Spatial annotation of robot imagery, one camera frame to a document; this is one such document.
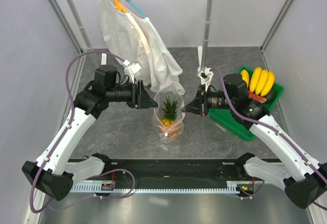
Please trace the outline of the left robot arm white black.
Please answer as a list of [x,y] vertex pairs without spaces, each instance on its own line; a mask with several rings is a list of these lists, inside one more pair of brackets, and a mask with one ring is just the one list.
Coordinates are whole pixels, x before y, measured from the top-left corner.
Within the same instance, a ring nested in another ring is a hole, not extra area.
[[74,166],[68,166],[68,160],[85,132],[94,124],[100,114],[111,102],[125,102],[130,108],[155,108],[158,104],[151,99],[141,80],[136,80],[141,66],[138,63],[128,65],[124,71],[128,80],[117,82],[120,76],[112,65],[101,65],[95,71],[95,77],[76,95],[73,108],[47,149],[36,159],[26,161],[22,171],[36,189],[49,197],[63,200],[71,188],[88,178],[98,176],[102,180],[112,174],[112,167],[106,164],[109,158],[99,153]]

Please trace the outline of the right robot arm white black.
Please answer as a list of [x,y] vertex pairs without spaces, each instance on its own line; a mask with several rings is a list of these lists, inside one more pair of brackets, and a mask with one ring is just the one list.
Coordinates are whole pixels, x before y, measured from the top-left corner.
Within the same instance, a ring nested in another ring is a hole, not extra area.
[[194,100],[182,111],[206,116],[211,109],[229,109],[233,119],[256,135],[281,160],[285,169],[246,153],[234,166],[240,180],[249,176],[267,181],[285,192],[301,209],[315,204],[326,193],[326,164],[310,156],[281,129],[269,110],[249,97],[246,82],[238,74],[221,78],[223,90],[210,85],[212,73],[200,72],[201,85]]

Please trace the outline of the clear zip top bag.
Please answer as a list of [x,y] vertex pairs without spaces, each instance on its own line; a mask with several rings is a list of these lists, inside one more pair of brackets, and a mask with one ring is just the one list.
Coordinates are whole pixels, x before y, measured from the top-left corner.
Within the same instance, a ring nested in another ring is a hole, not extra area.
[[153,127],[161,141],[170,143],[176,140],[184,130],[183,97],[172,82],[155,95],[154,101],[158,107],[153,109]]

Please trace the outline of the toy pineapple orange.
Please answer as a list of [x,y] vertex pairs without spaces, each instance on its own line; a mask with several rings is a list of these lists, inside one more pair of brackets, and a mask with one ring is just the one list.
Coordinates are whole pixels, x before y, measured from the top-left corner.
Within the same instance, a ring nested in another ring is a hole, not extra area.
[[177,108],[178,101],[176,99],[171,99],[170,96],[165,97],[163,102],[164,108],[163,115],[161,116],[161,123],[165,130],[162,132],[166,137],[173,137],[178,134],[180,130],[180,124],[177,123]]

